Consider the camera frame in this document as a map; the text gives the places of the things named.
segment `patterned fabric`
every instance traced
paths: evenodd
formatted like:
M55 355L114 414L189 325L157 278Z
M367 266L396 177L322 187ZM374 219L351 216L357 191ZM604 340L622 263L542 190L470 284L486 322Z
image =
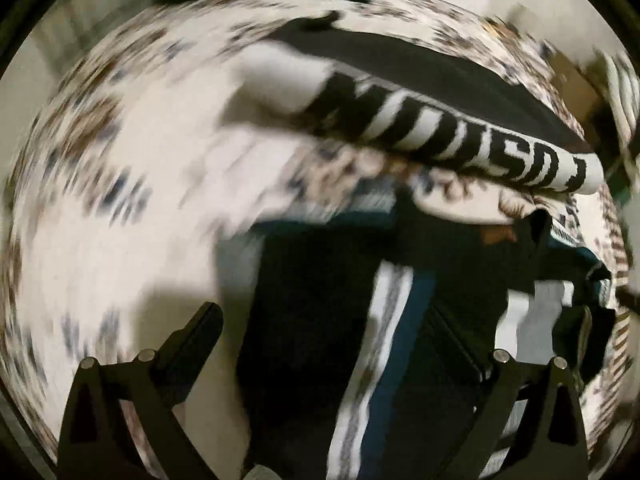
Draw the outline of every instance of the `patterned fabric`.
M544 64L437 0L201 0L140 13L62 79L6 189L0 376L51 457L82 357L108 364L157 348L203 301L216 301L228 330L186 403L184 426L222 480L238 476L248 430L233 370L252 277L237 269L249 267L255 248L228 240L258 218L291 208L326 215L363 189L402 182L420 208L459 221L507 223L544 208L619 278L626 272L606 188L518 192L301 136L236 95L242 47L295 17L334 9L347 30L466 57L522 83L582 134ZM620 314L618 332L628 323ZM623 336L610 343L607 367L582 398L591 444L617 404L613 363L625 348ZM612 400L601 408L605 397ZM123 409L145 463L159 472L135 410Z

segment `white stripe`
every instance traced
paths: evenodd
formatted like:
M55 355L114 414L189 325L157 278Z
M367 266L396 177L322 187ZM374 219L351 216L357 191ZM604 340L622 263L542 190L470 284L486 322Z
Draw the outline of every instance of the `white stripe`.
M506 139L504 141L504 153L507 155L516 156L524 162L524 171L519 174L519 176L514 178L514 180L520 180L521 178L523 178L527 173L529 173L529 170L533 166L533 156L530 155L533 151L533 145L530 142L528 142L528 145L529 151L521 152L518 148L517 142L513 142L509 139Z
M489 166L489 152L491 150L491 128L486 126L480 137L480 149L478 154L464 165L464 168L480 168L484 170Z
M565 245L571 245L573 247L583 247L576 238L572 237L569 232L562 226L562 224L555 218L551 219L551 236L562 242Z
M336 66L336 69L339 70L340 72L345 73L347 75L351 75L352 77L358 76L358 74L361 73L358 69L350 65L343 64L341 62L336 62L335 66ZM401 88L397 84L392 83L391 81L387 81L385 79L380 79L375 76L372 79L376 85L391 91ZM408 93L408 95L416 99L417 101L420 101L422 103L425 103L435 108L439 108L440 110L445 110L451 113L454 117L456 117L459 120L462 119L471 124L481 124L482 126L486 126L488 130L495 130L498 132L505 132L508 134L512 134L514 136L517 136L517 137L520 137L521 139L526 140L530 145L536 142L538 144L544 144L545 146L550 147L552 150L556 152L556 155L558 156L558 172L556 173L556 176L554 177L554 179L546 186L548 188L555 189L558 191L566 190L566 183L569 181L569 179L572 176L575 176L576 166L574 163L574 158L580 158L581 160L583 160L587 167L586 179L582 184L582 187L577 189L575 192L579 194L595 193L598 190L598 188L601 187L601 184L604 181L604 172L602 169L602 164L598 159L598 155L596 155L595 153L570 153L564 148L557 146L555 144L551 144L546 140L539 139L536 137L531 137L526 134L516 132L508 128L504 128L502 126L498 126L497 124L489 123L485 120L482 120L481 118L464 114L460 110L457 110L450 105L446 105L443 102L440 102L437 99L434 99L430 96L420 94L418 92L411 92L411 91ZM548 169L550 167L550 158L548 155L545 155L544 159L545 160L543 163L544 164L543 171L536 177L536 181L542 180L542 178L548 173ZM478 161L478 163L475 164L475 166L478 168L485 169L487 173L493 176L503 176L508 172L508 170L505 170L504 168L494 166L489 161L486 161L485 164L486 164L486 167L482 164L481 161Z
M460 149L462 145L462 141L465 140L466 137L466 122L463 120L458 120L458 124L456 126L456 135L453 137L453 140L445 148L442 153L438 155L434 155L433 158L436 160L444 160L446 158L451 158L456 155L456 152Z
M412 130L404 139L398 140L394 148L403 152L411 152L420 148L427 140L431 139L431 136L438 129L442 113L435 108L423 107Z
M542 170L540 170L540 173L538 174L538 176L536 178L534 178L533 180L529 180L527 182L528 186L535 186L536 184L539 184L540 182L543 181L543 179L546 177L546 174L549 172L549 170L551 169L551 155L549 155L547 152L544 152L542 154L542 158L543 158L543 162L542 162Z
M615 341L613 342L613 345L614 345L614 346L615 346L615 345L619 345L619 344L620 344L620 343L622 343L625 339L628 339L628 338L629 338L629 336L628 336L628 331L627 331L627 332L625 332L625 333L620 334L620 335L615 339ZM615 352L615 351L614 351L614 353L617 353L617 354L623 354L624 352L622 352L622 351L620 351L620 350L619 350L618 352Z
M387 96L385 102L378 110L378 113L369 123L367 129L364 130L364 133L360 137L361 140L371 140L375 139L382 132L384 132L389 126L394 123L396 115L402 108L402 102L404 102L404 98L407 97L409 92L406 90L398 90L393 92Z
M600 293L598 303L602 308L606 308L611 298L611 280L600 280Z
M482 479L489 475L494 474L497 471L500 471L500 468L502 467L502 463L504 462L504 459L507 458L508 452L509 452L509 448L501 449L500 451L496 451L492 453L492 455L489 457L489 462L486 463L486 465L484 466L484 469L482 470L478 478Z
M615 329L617 332L619 332L620 330L623 330L626 326L631 324L631 320L629 317L625 318L625 319L621 319L621 320L617 320L616 321L616 325L615 325Z
M573 306L574 291L575 291L574 282L563 282L563 283L564 283L564 294L562 295L562 300L560 300L560 304L562 306Z
M356 97L360 97L361 95L364 95L365 92L369 90L369 88L371 88L372 86L373 86L373 83L367 77L362 80L356 80L356 90L355 90Z
M513 408L511 409L511 413L509 414L507 423L504 425L504 429L502 430L502 438L518 431L520 421L522 420L522 416L524 415L524 410L527 407L527 402L527 399L523 399L516 400L513 403Z
M611 378L611 383L613 384L615 381L617 381L620 377L622 377L626 372L626 366L623 365L620 370L618 370L618 373L615 374L612 378Z
M605 401L602 403L602 406L600 407L600 409L602 410L601 413L602 413L603 417L609 416L609 410L615 408L613 403L616 400L618 400L618 393L617 392L615 394L612 394L612 396L609 399L605 399Z
M391 354L391 346L393 343L394 335L396 334L396 328L402 313L404 312L404 306L409 298L409 292L411 291L411 284L414 278L413 269L411 267L405 267L402 270L402 276L400 278L400 291L398 294L398 300L394 305L394 313L389 323L388 329L385 333L385 338L382 341L382 349L378 357L378 362L373 364L375 366L375 374L371 381L371 386L367 390L360 408L358 409L358 433L353 443L353 449L351 449L351 469L350 478L356 478L360 471L360 449L362 448L362 439L364 438L367 424L369 423L369 401L371 396L378 386L378 381L382 377L382 373L385 371L386 363L389 361L389 354Z
M377 363L372 364L376 367L376 373L372 378L370 391L364 399L361 399L362 403L356 407L356 395L362 382L362 377L365 371L370 366L370 359L372 357L372 351L376 347L377 339L380 336L380 329L382 328L382 318L386 306L386 298L388 297L390 287L392 285L391 279L394 275L395 266L389 262L382 262L376 273L374 280L374 291L371 298L371 304L369 307L369 319L365 328L364 336L362 338L362 346L360 348L360 355L351 374L349 384L342 398L340 409L336 416L336 424L334 429L334 436L332 437L331 444L329 446L329 453L327 455L326 462L326 478L327 480L334 480L340 474L340 456L342 454L342 448L345 445L345 439L349 431L349 422L351 419L351 413L358 409L359 426L362 428L366 426L369 418L369 399L370 394L378 384L380 376L386 366L388 360L388 353L390 350L391 341L398 326L398 321L404 311L404 306L408 298L409 291L411 289L411 283L413 280L413 271L410 267L404 267L401 278L401 288L398 295L398 301L393 306L394 314L391 319L388 330L386 331L385 341L383 342L383 351L380 354L380 358ZM357 470L360 468L360 446L362 445L362 437L356 438L354 446L351 449L351 465L354 467L353 457L354 454L357 458Z
M502 314L498 326L495 328L494 348L506 350L512 357L516 357L518 354L518 327L529 310L531 299L530 295L525 292L507 291L507 310Z

